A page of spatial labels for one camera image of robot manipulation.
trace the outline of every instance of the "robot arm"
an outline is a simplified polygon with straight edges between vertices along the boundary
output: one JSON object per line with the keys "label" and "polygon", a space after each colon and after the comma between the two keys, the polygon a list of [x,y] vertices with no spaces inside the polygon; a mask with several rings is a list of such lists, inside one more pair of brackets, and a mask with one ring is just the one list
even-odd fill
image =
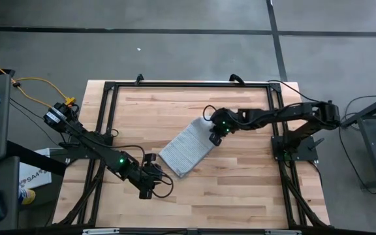
{"label": "robot arm", "polygon": [[107,169],[119,179],[128,179],[140,190],[140,199],[151,199],[156,185],[162,181],[164,173],[161,166],[152,163],[156,155],[144,155],[144,162],[139,163],[125,151],[115,151],[106,145],[111,136],[104,136],[86,130],[76,118],[76,112],[66,104],[57,103],[44,116],[44,122],[59,133],[68,133],[79,140],[78,144],[63,144],[75,159],[100,159]]}
{"label": "robot arm", "polygon": [[219,146],[222,137],[239,130],[250,131],[264,127],[269,123],[307,120],[295,131],[283,134],[283,147],[286,151],[296,150],[300,142],[321,129],[333,130],[340,125],[339,109],[329,102],[302,102],[288,105],[277,110],[239,109],[236,113],[226,108],[216,110],[211,116],[214,124],[210,141]]}

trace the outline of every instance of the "cable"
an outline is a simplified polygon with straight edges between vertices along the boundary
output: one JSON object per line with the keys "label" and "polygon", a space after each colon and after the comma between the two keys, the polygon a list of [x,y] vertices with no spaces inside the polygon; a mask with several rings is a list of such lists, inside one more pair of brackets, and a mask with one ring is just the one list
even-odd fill
{"label": "cable", "polygon": [[306,98],[307,100],[309,100],[309,101],[314,101],[314,102],[320,102],[320,101],[318,101],[318,100],[315,100],[315,99],[311,99],[311,98],[309,98],[309,97],[307,97],[307,96],[305,96],[305,95],[303,95],[302,93],[300,93],[299,91],[297,91],[296,89],[294,89],[294,88],[292,88],[292,87],[290,87],[288,84],[286,84],[285,82],[283,82],[283,81],[280,81],[280,80],[268,80],[267,82],[281,82],[282,84],[284,84],[284,85],[286,85],[287,87],[289,87],[291,90],[293,90],[293,91],[295,91],[295,92],[297,92],[298,94],[300,94],[302,97],[304,97],[304,98]]}
{"label": "cable", "polygon": [[321,173],[320,173],[319,168],[318,168],[318,167],[316,166],[316,164],[314,164],[314,162],[312,162],[312,161],[308,161],[308,163],[310,163],[311,165],[313,165],[314,168],[316,169],[317,173],[319,173],[320,184],[321,184],[321,187],[323,187],[323,180],[321,179]]}
{"label": "cable", "polygon": [[168,178],[170,180],[170,190],[169,190],[169,193],[164,195],[164,196],[161,196],[161,195],[157,195],[155,193],[155,191],[151,191],[151,193],[153,193],[153,195],[155,195],[157,198],[166,198],[167,196],[169,196],[173,190],[174,190],[174,180],[172,180],[172,178],[165,172],[163,172],[161,169],[157,168],[154,164],[153,164],[153,167],[156,168],[156,170],[158,170],[160,173],[163,174],[164,177]]}
{"label": "cable", "polygon": [[[356,114],[356,112],[353,112],[353,113],[350,113],[350,114],[345,114],[345,116],[342,118],[342,120],[345,119],[347,116],[352,115],[352,114]],[[364,181],[360,177],[358,171],[356,170],[356,167],[353,164],[353,162],[352,162],[351,158],[349,157],[349,154],[346,150],[345,144],[343,143],[341,130],[342,130],[342,127],[339,127],[339,140],[340,140],[340,144],[342,145],[343,151],[345,152],[346,158],[349,160],[350,164],[352,165],[352,168],[355,171],[355,174],[358,177],[359,182],[362,184],[362,186],[365,188],[365,190],[368,191],[369,193],[371,193],[372,195],[376,195],[376,191],[372,192],[371,190],[369,190],[369,188],[366,186],[366,184],[364,183]]]}
{"label": "cable", "polygon": [[202,110],[202,118],[204,118],[204,120],[206,120],[206,121],[211,121],[211,119],[206,119],[206,109],[209,108],[209,107],[213,108],[213,109],[214,109],[214,112],[217,111],[217,109],[216,109],[214,106],[212,106],[212,105],[210,105],[210,104],[207,105],[207,106]]}
{"label": "cable", "polygon": [[118,131],[117,131],[116,129],[111,129],[111,131],[115,131],[115,132],[117,132],[117,134],[116,134],[116,135],[113,135],[113,136],[112,136],[113,138],[115,138],[115,137],[117,137],[117,136],[118,136]]}
{"label": "cable", "polygon": [[[3,73],[3,74],[7,74],[3,69],[1,69],[0,68],[0,71]],[[49,83],[52,87],[54,87],[64,98],[65,98],[65,100],[66,100],[66,102],[68,102],[69,100],[73,100],[74,98],[68,98],[67,96],[65,96],[61,91],[60,91],[60,89],[59,88],[57,88],[53,83],[51,83],[51,82],[49,82],[48,80],[46,80],[46,79],[43,79],[43,78],[19,78],[17,81],[20,81],[20,80],[40,80],[40,81],[43,81],[43,82],[47,82],[47,83]],[[14,79],[12,79],[11,78],[11,83],[12,84],[15,84],[17,81],[15,81]],[[27,97],[28,99],[30,99],[30,100],[32,100],[32,101],[35,101],[35,102],[37,102],[37,103],[39,103],[39,104],[43,104],[43,105],[45,105],[45,106],[47,106],[48,108],[51,108],[52,106],[51,105],[49,105],[49,104],[46,104],[45,102],[43,102],[43,101],[40,101],[40,100],[38,100],[38,99],[36,99],[36,98],[33,98],[33,97],[31,97],[31,96],[29,96],[29,95],[27,95],[26,93],[25,93],[25,91],[20,87],[20,86],[16,86],[15,88],[17,88],[25,97]]]}
{"label": "cable", "polygon": [[33,113],[30,109],[26,108],[25,106],[23,106],[22,104],[18,103],[17,101],[15,101],[13,98],[10,98],[10,100],[12,102],[15,102],[18,106],[21,106],[23,109],[27,110],[30,114],[33,114],[34,116],[36,116],[37,118],[40,118],[41,120],[44,120],[43,117],[40,117],[39,115]]}
{"label": "cable", "polygon": [[66,144],[66,140],[65,140],[65,137],[63,137],[63,134],[62,134],[62,133],[59,133],[59,134],[60,134],[60,136],[62,137],[63,143]]}
{"label": "cable", "polygon": [[17,109],[18,111],[20,111],[24,116],[26,116],[28,119],[30,119],[30,121],[32,121],[42,132],[44,132],[44,134],[46,134],[46,136],[55,144],[58,146],[58,144],[56,144],[56,142],[54,140],[52,140],[52,138],[50,138],[49,134],[41,127],[39,126],[33,119],[31,119],[31,117],[29,117],[27,114],[25,114],[23,111],[21,111],[19,108],[15,107],[11,102],[10,104],[12,105],[12,107],[14,107],[15,109]]}
{"label": "cable", "polygon": [[[349,109],[349,106],[352,104],[352,102],[357,101],[358,99],[370,98],[370,97],[376,97],[376,95],[365,95],[365,96],[357,97],[357,98],[351,100],[351,101],[347,104],[346,109],[345,109],[345,117],[344,117],[345,120],[347,120],[347,110]],[[356,131],[359,131],[358,128],[353,127],[352,125],[350,125],[350,127],[351,127],[352,129],[356,130]]]}
{"label": "cable", "polygon": [[67,101],[67,99],[68,99],[68,97],[67,97],[66,95],[64,95],[64,94],[62,93],[62,91],[61,91],[59,88],[57,88],[57,86],[55,86],[53,83],[49,82],[49,81],[46,80],[46,79],[43,79],[43,78],[35,78],[35,77],[29,77],[29,78],[19,78],[19,79],[16,79],[16,82],[18,82],[18,81],[24,81],[24,80],[38,80],[38,81],[46,82],[46,83],[48,83],[49,85],[51,85],[54,89],[56,89],[56,91],[59,92],[59,94],[60,94],[61,96],[63,96],[63,98],[64,98],[66,101]]}

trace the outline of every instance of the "black cable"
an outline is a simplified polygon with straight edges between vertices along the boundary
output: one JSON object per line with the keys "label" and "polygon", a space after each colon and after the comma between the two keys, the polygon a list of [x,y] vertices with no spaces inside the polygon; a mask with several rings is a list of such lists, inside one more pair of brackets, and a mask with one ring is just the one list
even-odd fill
{"label": "black cable", "polygon": [[[346,114],[346,115],[342,118],[342,120],[345,119],[347,116],[352,115],[352,114],[355,114],[355,113]],[[349,157],[349,154],[348,154],[348,152],[347,152],[347,150],[346,150],[345,144],[343,143],[343,140],[342,140],[341,129],[342,129],[342,127],[339,127],[339,140],[340,140],[340,144],[342,145],[343,151],[345,152],[346,158],[347,158],[347,159],[349,160],[349,162],[351,163],[352,168],[353,168],[353,170],[355,171],[355,174],[356,174],[356,176],[358,177],[359,182],[362,184],[362,186],[364,186],[364,188],[366,189],[366,191],[368,191],[368,192],[371,193],[372,195],[376,195],[376,191],[375,191],[375,192],[372,192],[372,191],[369,190],[369,188],[366,186],[366,184],[364,183],[364,181],[363,181],[362,178],[360,177],[358,171],[356,170],[356,167],[355,167],[355,165],[353,164],[351,158]]]}
{"label": "black cable", "polygon": [[26,116],[28,119],[30,119],[30,121],[32,121],[42,132],[44,132],[44,134],[46,134],[46,136],[53,142],[53,144],[55,145],[59,145],[59,144],[56,144],[56,142],[54,140],[52,140],[52,138],[50,138],[49,134],[41,127],[37,124],[37,122],[35,122],[33,119],[31,119],[31,117],[29,117],[27,114],[25,114],[23,111],[21,111],[19,108],[15,107],[11,102],[10,104],[12,105],[12,107],[14,107],[15,109],[17,109],[18,111],[20,111],[24,116]]}
{"label": "black cable", "polygon": [[62,136],[63,143],[66,144],[66,140],[65,140],[65,137],[63,137],[63,134],[62,133],[59,133],[59,134],[60,134],[60,136]]}
{"label": "black cable", "polygon": [[[349,106],[352,104],[352,102],[357,101],[358,99],[370,98],[370,97],[376,97],[376,95],[365,95],[365,96],[357,97],[357,98],[351,100],[351,101],[347,104],[346,109],[345,109],[345,117],[344,117],[345,120],[347,120],[347,116],[348,116],[348,114],[347,114],[347,110],[349,109]],[[349,127],[352,128],[352,129],[354,129],[354,130],[356,130],[356,131],[359,131],[358,128],[353,127],[352,125],[350,125]]]}
{"label": "black cable", "polygon": [[319,173],[319,178],[320,178],[320,184],[321,184],[321,187],[323,187],[323,180],[321,179],[321,173],[320,173],[320,170],[319,168],[316,166],[316,164],[312,161],[308,161],[308,163],[310,163],[311,165],[314,166],[314,168],[316,169],[317,173]]}
{"label": "black cable", "polygon": [[217,111],[217,109],[214,107],[214,106],[212,106],[212,105],[207,105],[203,110],[202,110],[202,118],[204,118],[204,120],[206,120],[206,121],[211,121],[211,119],[206,119],[206,109],[207,108],[213,108],[214,109],[214,112],[215,111]]}
{"label": "black cable", "polygon": [[23,106],[22,104],[18,103],[17,101],[15,101],[13,98],[10,98],[10,100],[14,103],[16,103],[18,106],[21,106],[23,109],[27,110],[30,114],[33,114],[34,116],[40,118],[41,120],[44,120],[43,117],[40,117],[39,115],[33,113],[32,111],[30,111],[30,109],[26,108],[25,106]]}
{"label": "black cable", "polygon": [[318,100],[311,99],[311,98],[309,98],[309,97],[303,95],[302,93],[300,93],[300,92],[297,91],[296,89],[290,87],[288,84],[286,84],[286,83],[283,82],[283,81],[280,81],[280,80],[268,80],[267,82],[281,82],[282,84],[286,85],[286,86],[287,86],[288,88],[290,88],[291,90],[297,92],[298,94],[300,94],[302,97],[306,98],[307,100],[309,100],[309,101],[314,101],[314,102],[320,102],[320,101],[318,101]]}
{"label": "black cable", "polygon": [[164,196],[161,196],[161,195],[157,195],[155,193],[155,191],[151,191],[151,193],[153,193],[153,195],[155,195],[157,198],[166,198],[167,196],[169,196],[173,190],[174,190],[174,180],[165,172],[163,172],[161,169],[157,168],[155,165],[153,165],[154,168],[156,168],[156,170],[158,170],[160,173],[163,174],[164,177],[168,178],[170,180],[170,190],[169,190],[169,193],[164,195]]}
{"label": "black cable", "polygon": [[79,112],[80,107],[77,104],[73,104],[72,107],[76,107],[76,110],[73,110],[72,108],[70,108],[70,113],[72,114],[73,118],[78,119],[78,116],[76,114]]}
{"label": "black cable", "polygon": [[117,136],[118,136],[118,131],[117,131],[116,129],[111,129],[111,131],[115,131],[115,132],[117,132],[117,134],[116,134],[116,135],[113,135],[113,136],[112,136],[113,138],[115,138],[115,137],[117,137]]}

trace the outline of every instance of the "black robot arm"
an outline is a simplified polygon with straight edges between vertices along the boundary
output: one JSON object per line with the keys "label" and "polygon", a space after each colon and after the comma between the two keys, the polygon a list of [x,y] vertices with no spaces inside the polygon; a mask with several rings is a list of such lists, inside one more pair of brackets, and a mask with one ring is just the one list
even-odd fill
{"label": "black robot arm", "polygon": [[255,130],[269,123],[307,120],[295,131],[283,133],[283,149],[294,152],[300,142],[321,129],[333,130],[340,125],[339,110],[329,102],[301,102],[277,110],[239,109],[236,113],[226,108],[216,110],[211,116],[214,126],[210,141],[219,146],[222,137],[239,130]]}
{"label": "black robot arm", "polygon": [[107,145],[110,136],[86,130],[77,120],[72,108],[57,103],[44,116],[44,122],[59,133],[68,133],[79,140],[77,144],[63,144],[75,159],[100,159],[109,171],[121,180],[129,180],[140,190],[140,199],[151,199],[155,186],[162,182],[164,173],[161,166],[152,163],[156,154],[144,155],[144,163],[139,163],[125,151],[115,151]]}
{"label": "black robot arm", "polygon": [[[295,131],[285,131],[283,136],[273,136],[271,139],[275,160],[295,161],[298,156],[293,157],[292,153],[299,151],[301,161],[309,161],[315,153],[315,143],[310,137],[321,129],[333,130],[340,125],[339,109],[329,102],[301,102],[290,104],[277,110],[261,109],[239,109],[237,112],[226,108],[216,110],[210,120],[214,126],[210,130],[210,141],[219,146],[222,137],[228,133],[235,133],[239,130],[255,130],[264,127],[269,123],[292,121],[297,119],[306,120],[307,123]],[[287,174],[285,167],[280,163],[281,179],[290,192],[297,199],[301,209],[309,218],[313,226],[326,227],[316,214],[302,198],[299,190],[294,186]]]}

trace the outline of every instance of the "desk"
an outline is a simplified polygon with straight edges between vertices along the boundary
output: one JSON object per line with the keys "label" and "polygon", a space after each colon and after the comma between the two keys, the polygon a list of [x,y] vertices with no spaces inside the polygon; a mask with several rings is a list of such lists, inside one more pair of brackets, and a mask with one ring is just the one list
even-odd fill
{"label": "desk", "polygon": [[[87,83],[80,121],[90,131],[95,130],[104,82]],[[289,85],[298,89],[297,83]],[[281,88],[285,105],[301,101],[297,93]],[[146,153],[159,153],[202,115],[207,104],[216,108],[268,109],[266,92],[259,88],[122,87],[113,122],[113,128],[119,131],[114,145],[139,144]],[[303,123],[291,121],[289,128],[296,129]],[[139,200],[136,188],[106,171],[97,227],[287,228],[279,169],[272,156],[272,135],[271,125],[231,134],[183,179],[173,175],[159,159],[157,162],[175,181],[173,193],[164,199]],[[141,159],[137,149],[126,151]],[[87,164],[87,160],[76,161],[65,172],[54,222],[62,220],[82,194]],[[297,163],[297,171],[303,197],[328,223],[319,175],[307,162]],[[165,186],[158,186],[156,192],[166,194]],[[291,201],[297,221],[296,202]]]}

